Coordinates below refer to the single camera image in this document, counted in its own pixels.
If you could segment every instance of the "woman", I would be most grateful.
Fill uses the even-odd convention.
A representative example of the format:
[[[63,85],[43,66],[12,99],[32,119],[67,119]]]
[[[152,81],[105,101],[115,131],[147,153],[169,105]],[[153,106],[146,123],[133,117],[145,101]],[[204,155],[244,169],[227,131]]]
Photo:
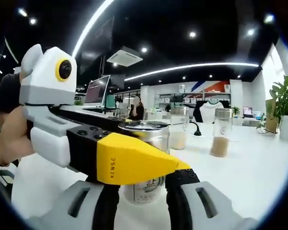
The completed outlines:
[[[133,99],[133,105],[131,106],[131,110],[129,113],[129,119],[133,121],[139,121],[143,120],[143,115],[144,115],[144,107],[141,102],[141,99],[136,96]]]

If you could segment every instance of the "yellow camera ring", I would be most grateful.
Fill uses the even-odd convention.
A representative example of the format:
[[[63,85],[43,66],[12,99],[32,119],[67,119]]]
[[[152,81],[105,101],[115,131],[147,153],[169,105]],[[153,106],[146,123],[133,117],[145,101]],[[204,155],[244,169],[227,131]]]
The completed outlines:
[[[56,77],[58,81],[66,81],[72,72],[72,64],[67,59],[61,59],[56,65]]]

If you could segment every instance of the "metal can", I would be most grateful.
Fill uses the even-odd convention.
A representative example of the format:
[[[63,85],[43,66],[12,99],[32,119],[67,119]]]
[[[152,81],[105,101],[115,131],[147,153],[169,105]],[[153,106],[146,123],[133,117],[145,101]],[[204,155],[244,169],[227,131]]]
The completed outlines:
[[[169,153],[168,124],[157,121],[132,121],[121,123],[119,128],[128,130],[136,134],[140,140]],[[123,193],[126,199],[133,204],[150,203],[158,198],[164,181],[164,177],[159,177],[139,184],[126,185]]]

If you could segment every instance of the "human hand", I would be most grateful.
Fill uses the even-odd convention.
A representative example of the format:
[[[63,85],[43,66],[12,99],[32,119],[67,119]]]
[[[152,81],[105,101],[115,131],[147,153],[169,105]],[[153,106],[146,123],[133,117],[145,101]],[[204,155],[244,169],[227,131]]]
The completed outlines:
[[[0,132],[0,163],[8,164],[34,153],[27,138],[27,120],[23,107],[15,108],[7,115]]]

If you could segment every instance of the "office desk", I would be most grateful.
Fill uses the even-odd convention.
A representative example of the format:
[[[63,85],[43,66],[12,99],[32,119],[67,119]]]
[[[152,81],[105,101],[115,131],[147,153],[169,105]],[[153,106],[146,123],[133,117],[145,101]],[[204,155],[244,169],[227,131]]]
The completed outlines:
[[[278,135],[258,134],[254,127],[234,126],[228,156],[216,158],[209,155],[213,125],[202,123],[200,128],[202,137],[188,135],[186,149],[171,149],[171,154],[191,165],[201,181],[210,182],[228,196],[237,213],[264,217],[288,181],[288,143],[280,141]],[[86,175],[60,168],[35,154],[20,161],[12,203],[26,218],[40,216],[51,209],[61,192],[85,179]],[[120,196],[114,229],[169,230],[165,189],[156,202],[147,205],[132,205]]]

